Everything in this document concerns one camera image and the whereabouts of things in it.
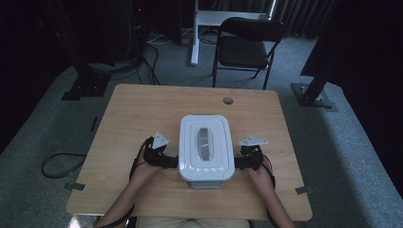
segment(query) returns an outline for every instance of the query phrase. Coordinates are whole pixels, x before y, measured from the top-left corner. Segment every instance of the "metal stand base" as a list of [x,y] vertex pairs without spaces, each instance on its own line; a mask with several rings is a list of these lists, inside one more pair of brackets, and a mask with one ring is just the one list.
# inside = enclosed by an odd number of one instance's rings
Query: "metal stand base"
[[110,74],[93,73],[97,80],[91,87],[82,87],[81,77],[78,77],[69,92],[63,95],[62,101],[80,101],[81,97],[102,97],[104,96]]
[[300,106],[324,107],[327,111],[338,112],[335,103],[329,101],[325,91],[313,101],[304,99],[303,95],[309,84],[291,84]]

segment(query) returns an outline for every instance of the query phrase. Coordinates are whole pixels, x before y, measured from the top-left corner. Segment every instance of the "container lid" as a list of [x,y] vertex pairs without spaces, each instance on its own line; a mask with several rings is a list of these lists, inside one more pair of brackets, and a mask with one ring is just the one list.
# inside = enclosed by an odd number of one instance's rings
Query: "container lid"
[[228,121],[221,115],[188,115],[181,121],[179,167],[187,181],[227,181],[235,171]]

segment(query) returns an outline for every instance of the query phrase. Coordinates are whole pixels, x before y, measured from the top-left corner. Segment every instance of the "gray carpet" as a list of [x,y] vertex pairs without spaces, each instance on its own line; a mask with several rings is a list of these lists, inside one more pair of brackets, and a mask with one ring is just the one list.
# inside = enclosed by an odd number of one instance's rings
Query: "gray carpet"
[[[184,42],[182,47],[173,43],[153,45],[160,54],[155,72],[161,84],[211,86],[215,47],[201,43],[199,64],[191,66],[191,43]],[[299,73],[314,45],[315,40],[284,39],[278,46],[268,84],[268,89],[279,95],[305,184],[314,189],[309,195],[314,216],[309,221],[296,222],[296,226],[403,227],[402,198],[342,90],[331,84],[324,89],[337,112],[298,105],[290,84],[312,80]],[[144,56],[152,64],[156,53],[148,47]],[[72,67],[53,82],[0,156],[0,227],[92,227],[94,217],[66,212],[70,192],[64,186],[76,180],[80,169],[54,180],[42,176],[41,164],[58,152],[85,155],[96,132],[96,128],[91,132],[93,120],[102,119],[114,86],[148,84],[147,74],[145,65],[138,71],[114,74],[104,97],[82,98],[78,102],[61,101],[77,76]],[[245,74],[248,73],[220,71],[217,87],[261,89],[264,73],[256,80]],[[58,158],[47,171],[62,172],[81,160]],[[271,227],[267,221],[254,222],[256,227]]]

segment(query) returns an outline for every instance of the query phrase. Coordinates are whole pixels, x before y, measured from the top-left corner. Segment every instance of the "wooden table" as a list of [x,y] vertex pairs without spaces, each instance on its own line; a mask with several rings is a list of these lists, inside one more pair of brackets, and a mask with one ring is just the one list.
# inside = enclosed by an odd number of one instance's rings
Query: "wooden table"
[[[222,99],[230,97],[232,104]],[[144,140],[160,131],[168,156],[179,152],[181,120],[188,114],[220,114],[230,126],[235,156],[248,135],[269,140],[261,147],[273,164],[277,192],[292,220],[312,217],[287,125],[274,91],[157,85],[117,85],[107,106],[67,210],[102,215],[128,182]],[[177,169],[159,172],[136,201],[134,216],[267,219],[265,206],[245,171],[236,170],[221,189],[192,189]]]

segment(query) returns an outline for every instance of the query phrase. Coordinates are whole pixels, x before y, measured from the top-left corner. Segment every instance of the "person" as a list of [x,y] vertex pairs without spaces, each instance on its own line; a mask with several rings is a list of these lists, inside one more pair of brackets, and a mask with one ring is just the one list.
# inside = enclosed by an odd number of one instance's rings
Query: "person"
[[[143,158],[144,151],[138,156],[137,166],[129,183],[116,198],[112,206],[105,215],[97,222],[95,227],[103,227],[122,218],[134,205],[136,196],[142,190],[143,186],[158,171],[162,170],[160,166],[154,166],[146,162]],[[269,166],[268,159],[264,156],[263,164]],[[248,168],[245,169],[249,174],[252,183],[255,184],[258,192],[264,200],[268,214],[271,220],[281,228],[295,227],[282,205],[275,191],[274,184],[266,169],[261,165],[257,171]],[[126,221],[122,221],[115,227],[125,227]],[[142,218],[137,219],[136,228],[142,227],[249,227],[246,220],[243,219],[191,219],[191,218]]]

